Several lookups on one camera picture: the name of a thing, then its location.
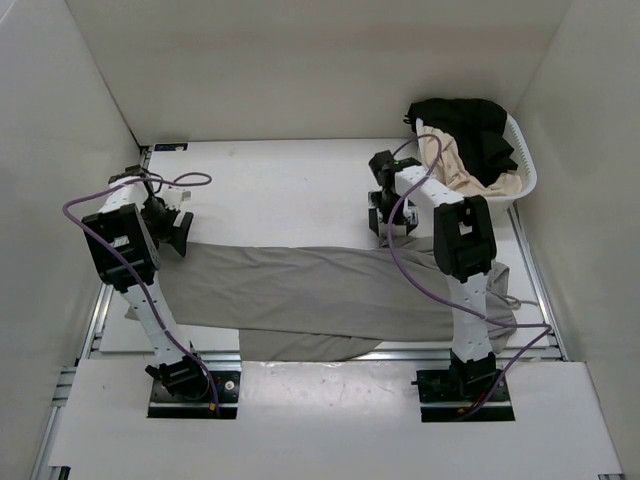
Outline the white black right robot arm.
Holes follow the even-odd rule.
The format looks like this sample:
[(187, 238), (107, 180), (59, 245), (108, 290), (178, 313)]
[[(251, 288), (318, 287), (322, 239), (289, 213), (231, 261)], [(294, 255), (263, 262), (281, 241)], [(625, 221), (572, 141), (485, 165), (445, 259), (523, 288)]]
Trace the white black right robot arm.
[(486, 287), (497, 254), (488, 204), (481, 196), (450, 190), (417, 160), (396, 160), (388, 150), (375, 154), (368, 166), (380, 186), (371, 194), (370, 217), (377, 221), (375, 232), (386, 238), (394, 261), (400, 260), (394, 238), (413, 229), (405, 205), (433, 209), (433, 254), (449, 297), (428, 296), (451, 307), (453, 314), (451, 363), (444, 384), (460, 399), (479, 396), (490, 389), (497, 372), (487, 326)]

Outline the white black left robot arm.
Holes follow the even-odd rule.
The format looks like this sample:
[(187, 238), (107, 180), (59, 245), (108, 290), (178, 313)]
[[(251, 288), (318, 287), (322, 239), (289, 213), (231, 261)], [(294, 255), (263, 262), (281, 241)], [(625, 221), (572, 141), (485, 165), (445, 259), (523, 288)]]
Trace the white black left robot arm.
[(149, 339), (154, 360), (145, 371), (172, 396), (206, 401), (210, 377), (179, 330), (159, 283), (158, 247), (186, 255), (193, 214), (181, 212), (189, 193), (168, 186), (141, 166), (109, 179), (103, 206), (80, 221), (98, 276), (129, 303)]

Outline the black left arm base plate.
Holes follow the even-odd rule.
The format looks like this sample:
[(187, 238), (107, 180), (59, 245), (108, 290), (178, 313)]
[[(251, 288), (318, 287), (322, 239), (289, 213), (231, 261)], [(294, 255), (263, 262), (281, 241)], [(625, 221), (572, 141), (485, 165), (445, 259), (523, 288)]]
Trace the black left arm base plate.
[(151, 419), (199, 419), (235, 420), (241, 389), (239, 370), (211, 371), (218, 395), (217, 407), (212, 410), (212, 393), (203, 392), (182, 395), (170, 393), (158, 380), (154, 380), (150, 392), (147, 417)]

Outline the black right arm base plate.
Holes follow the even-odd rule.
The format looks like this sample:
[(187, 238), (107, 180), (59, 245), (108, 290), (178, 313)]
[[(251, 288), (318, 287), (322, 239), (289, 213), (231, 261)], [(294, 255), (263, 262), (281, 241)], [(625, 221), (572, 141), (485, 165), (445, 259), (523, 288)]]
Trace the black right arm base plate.
[(422, 423), (513, 422), (516, 420), (507, 382), (461, 393), (446, 370), (418, 370), (411, 385), (417, 388)]

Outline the grey trousers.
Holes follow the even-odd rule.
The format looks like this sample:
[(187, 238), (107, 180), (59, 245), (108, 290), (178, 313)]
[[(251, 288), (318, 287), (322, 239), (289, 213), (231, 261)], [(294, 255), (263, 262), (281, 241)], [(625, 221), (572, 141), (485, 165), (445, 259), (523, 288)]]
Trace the grey trousers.
[(453, 311), (420, 293), (386, 247), (193, 243), (161, 255), (181, 325), (235, 329), (246, 361), (335, 362), (382, 342), (450, 342)]

